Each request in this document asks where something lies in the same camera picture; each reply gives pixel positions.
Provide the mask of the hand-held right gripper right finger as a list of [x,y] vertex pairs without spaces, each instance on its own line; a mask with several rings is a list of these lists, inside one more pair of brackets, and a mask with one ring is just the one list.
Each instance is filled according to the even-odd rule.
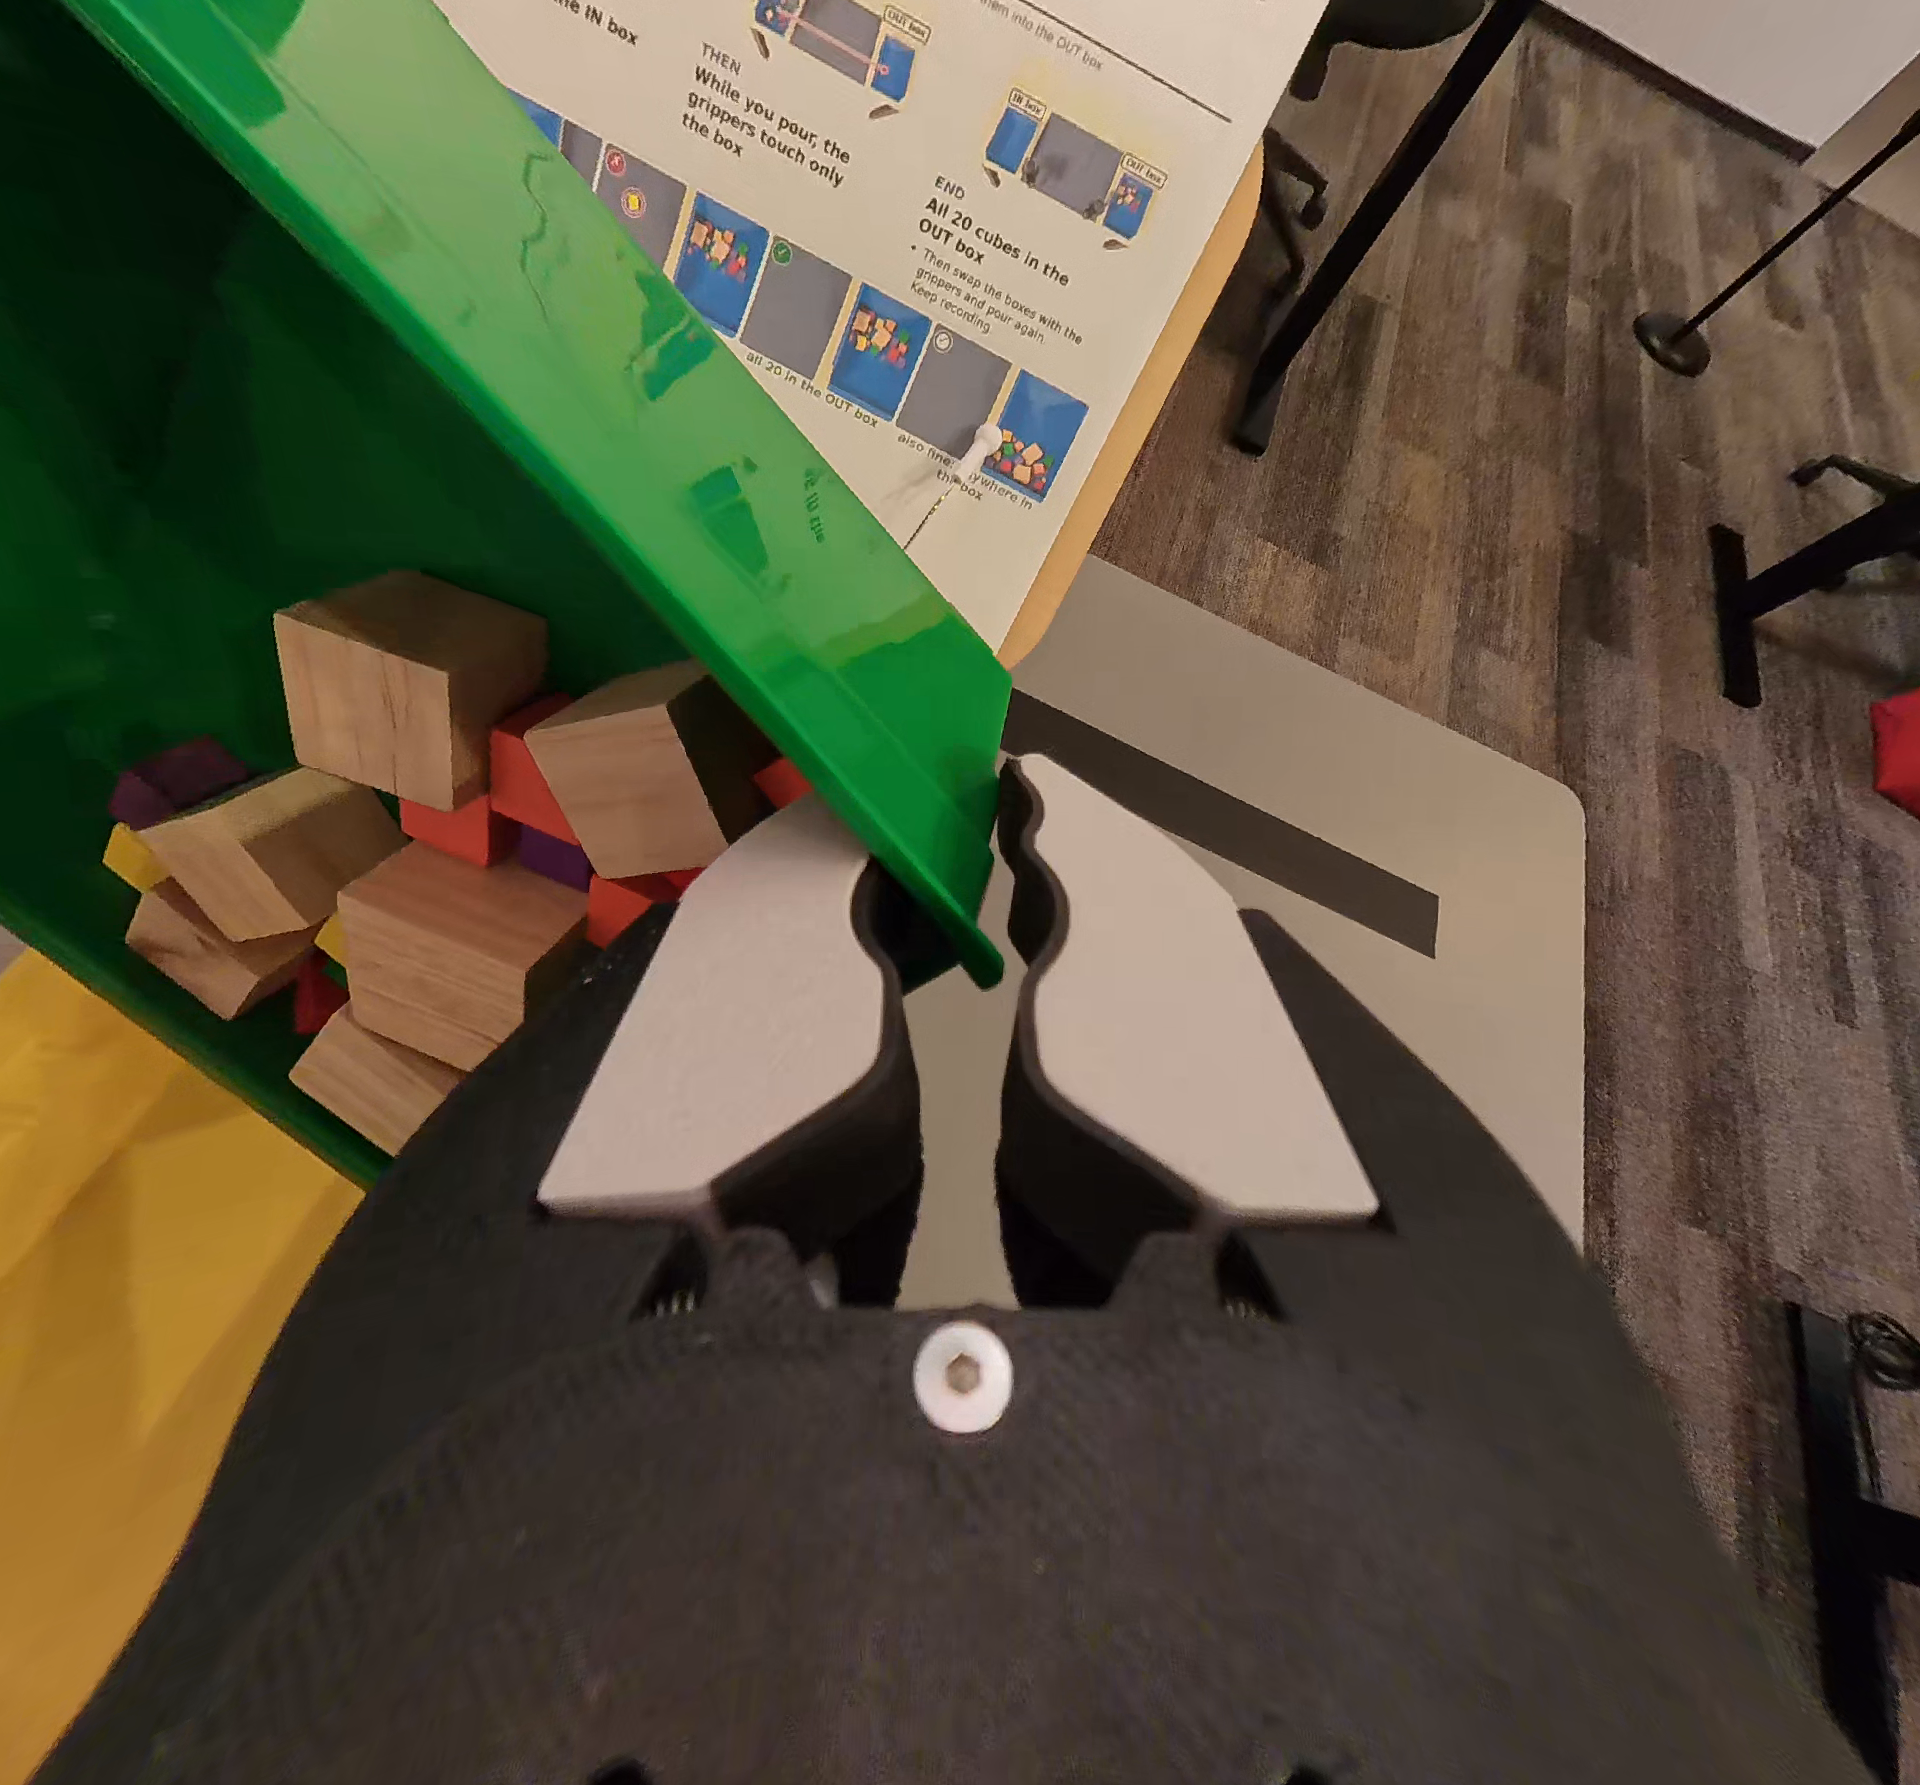
[[1266,922],[1046,756],[1003,759],[996,823],[1021,956],[996,1147],[1018,1300],[1098,1310],[1153,1236],[1380,1227]]

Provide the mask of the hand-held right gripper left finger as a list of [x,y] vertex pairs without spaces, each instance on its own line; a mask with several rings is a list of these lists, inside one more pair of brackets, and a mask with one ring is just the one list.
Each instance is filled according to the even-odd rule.
[[551,1216],[777,1229],[892,1310],[927,1186],[897,888],[825,806],[679,899],[538,1186]]

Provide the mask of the pile of coloured wooden cubes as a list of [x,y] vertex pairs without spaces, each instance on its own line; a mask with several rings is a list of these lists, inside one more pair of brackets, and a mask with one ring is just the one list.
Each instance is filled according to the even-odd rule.
[[271,616],[295,767],[136,763],[128,955],[212,1016],[291,996],[291,1086],[404,1152],[567,978],[810,781],[699,660],[548,688],[548,622],[425,575]]

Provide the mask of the yellow plastic box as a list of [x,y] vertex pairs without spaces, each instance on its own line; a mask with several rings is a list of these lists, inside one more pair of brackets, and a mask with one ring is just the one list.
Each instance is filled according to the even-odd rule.
[[0,982],[0,1777],[171,1573],[360,1188],[56,962]]

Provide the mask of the green plastic box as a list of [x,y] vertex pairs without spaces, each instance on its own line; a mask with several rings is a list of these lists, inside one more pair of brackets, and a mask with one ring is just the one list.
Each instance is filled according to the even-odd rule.
[[271,616],[416,569],[699,658],[976,986],[1007,671],[432,0],[4,0],[4,925],[374,1186],[123,947],[112,788],[291,763]]

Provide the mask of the tablet sign stand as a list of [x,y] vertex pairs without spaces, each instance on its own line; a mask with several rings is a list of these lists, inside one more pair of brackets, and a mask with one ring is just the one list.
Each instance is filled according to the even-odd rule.
[[1753,264],[1744,264],[1720,292],[1713,292],[1694,316],[1641,308],[1631,320],[1631,341],[1671,377],[1701,379],[1713,367],[1705,326],[1768,269],[1775,269],[1804,237],[1814,237],[1843,202],[1862,195],[1882,165],[1892,165],[1920,137],[1920,116],[1908,116],[1902,130],[1862,162],[1843,184],[1831,184],[1800,222],[1790,222]]

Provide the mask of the printed instruction sheet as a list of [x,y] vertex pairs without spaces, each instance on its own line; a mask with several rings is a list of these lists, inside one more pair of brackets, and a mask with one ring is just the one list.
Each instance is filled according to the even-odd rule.
[[991,641],[1329,0],[435,0]]

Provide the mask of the black desk frame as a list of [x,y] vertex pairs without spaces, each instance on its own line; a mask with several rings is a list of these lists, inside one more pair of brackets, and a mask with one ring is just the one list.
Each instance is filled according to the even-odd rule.
[[1850,523],[1814,536],[1807,545],[1781,553],[1761,575],[1749,569],[1749,545],[1735,528],[1705,528],[1705,566],[1713,566],[1713,609],[1718,609],[1718,671],[1720,697],[1735,706],[1761,701],[1761,664],[1759,664],[1759,622],[1774,609],[1814,599],[1843,590],[1845,577],[1863,566],[1882,566],[1896,553],[1920,552],[1920,480],[1892,476],[1845,454],[1823,454],[1790,469],[1790,488],[1814,488],[1816,476],[1845,476],[1872,497],[1863,514]]

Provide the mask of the black metal frame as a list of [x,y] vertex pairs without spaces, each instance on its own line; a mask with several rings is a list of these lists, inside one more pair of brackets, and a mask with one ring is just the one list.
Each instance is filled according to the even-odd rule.
[[1889,1313],[1784,1305],[1807,1508],[1816,1689],[1872,1781],[1902,1781],[1889,1593],[1920,1582],[1920,1522],[1882,1500],[1863,1392],[1917,1392],[1920,1343]]

